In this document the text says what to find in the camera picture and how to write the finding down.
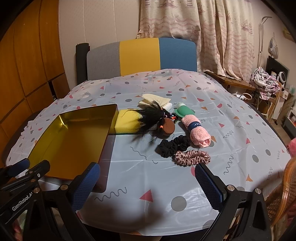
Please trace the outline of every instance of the wooden table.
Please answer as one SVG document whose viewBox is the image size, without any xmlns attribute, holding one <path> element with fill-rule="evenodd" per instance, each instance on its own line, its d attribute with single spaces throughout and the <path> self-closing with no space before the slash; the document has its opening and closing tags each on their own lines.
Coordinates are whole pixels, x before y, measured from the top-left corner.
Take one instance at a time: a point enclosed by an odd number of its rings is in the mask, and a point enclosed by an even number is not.
<svg viewBox="0 0 296 241">
<path fill-rule="evenodd" d="M 215 73 L 208 72 L 208 71 L 206 71 L 205 73 L 211 76 L 212 78 L 214 78 L 216 81 L 218 81 L 226 90 L 230 86 L 240 87 L 240 88 L 251 90 L 251 91 L 255 90 L 255 87 L 251 86 L 249 83 L 245 81 L 239 81 L 239 80 L 227 78 L 225 76 L 217 75 Z"/>
</svg>

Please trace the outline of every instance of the black scrunchie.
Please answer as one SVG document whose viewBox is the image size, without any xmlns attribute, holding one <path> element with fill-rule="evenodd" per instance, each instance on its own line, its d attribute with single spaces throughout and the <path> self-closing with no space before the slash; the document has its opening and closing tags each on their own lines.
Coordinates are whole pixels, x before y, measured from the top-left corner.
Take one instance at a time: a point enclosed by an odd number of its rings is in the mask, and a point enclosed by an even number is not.
<svg viewBox="0 0 296 241">
<path fill-rule="evenodd" d="M 168 158 L 169 156 L 175 155 L 178 150 L 186 151 L 189 146 L 189 138 L 187 136 L 180 135 L 171 141 L 163 139 L 157 148 L 162 157 Z"/>
<path fill-rule="evenodd" d="M 174 142 L 178 146 L 179 151 L 186 151 L 187 148 L 190 146 L 190 140 L 187 136 L 180 135 L 174 138 Z"/>
</svg>

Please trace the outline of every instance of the metal tray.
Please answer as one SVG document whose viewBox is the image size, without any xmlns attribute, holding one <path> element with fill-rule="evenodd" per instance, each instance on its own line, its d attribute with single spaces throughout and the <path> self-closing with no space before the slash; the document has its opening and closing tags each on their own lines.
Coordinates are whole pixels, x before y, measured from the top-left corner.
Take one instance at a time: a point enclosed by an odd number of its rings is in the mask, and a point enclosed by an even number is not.
<svg viewBox="0 0 296 241">
<path fill-rule="evenodd" d="M 109 134 L 115 134 L 116 104 L 88 107 L 59 114 L 32 149 L 28 159 L 33 167 L 50 162 L 47 177 L 73 180 L 91 162 L 99 162 Z M 115 141 L 109 138 L 96 192 L 106 189 L 110 159 Z"/>
</svg>

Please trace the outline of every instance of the curtain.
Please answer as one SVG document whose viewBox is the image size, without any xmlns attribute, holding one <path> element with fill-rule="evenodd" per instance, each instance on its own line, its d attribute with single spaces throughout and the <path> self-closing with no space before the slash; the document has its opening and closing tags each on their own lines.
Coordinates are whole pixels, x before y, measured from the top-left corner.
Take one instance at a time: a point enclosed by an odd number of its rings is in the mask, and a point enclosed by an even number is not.
<svg viewBox="0 0 296 241">
<path fill-rule="evenodd" d="M 142 0 L 137 38 L 195 42 L 197 69 L 247 82 L 254 60 L 250 0 Z"/>
</svg>

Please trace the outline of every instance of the scrunchie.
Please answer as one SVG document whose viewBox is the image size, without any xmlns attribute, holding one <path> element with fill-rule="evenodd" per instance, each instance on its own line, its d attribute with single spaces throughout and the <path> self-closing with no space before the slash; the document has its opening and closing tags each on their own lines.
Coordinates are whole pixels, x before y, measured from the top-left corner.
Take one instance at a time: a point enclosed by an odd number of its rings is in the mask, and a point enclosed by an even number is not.
<svg viewBox="0 0 296 241">
<path fill-rule="evenodd" d="M 205 151 L 189 150 L 186 152 L 177 151 L 175 154 L 175 160 L 182 166 L 191 166 L 198 163 L 208 164 L 211 157 Z"/>
<path fill-rule="evenodd" d="M 187 136 L 180 135 L 170 141 L 163 139 L 158 145 L 158 150 L 162 157 L 168 158 L 169 156 L 175 155 L 178 150 L 186 151 L 189 146 L 189 138 Z"/>
</svg>

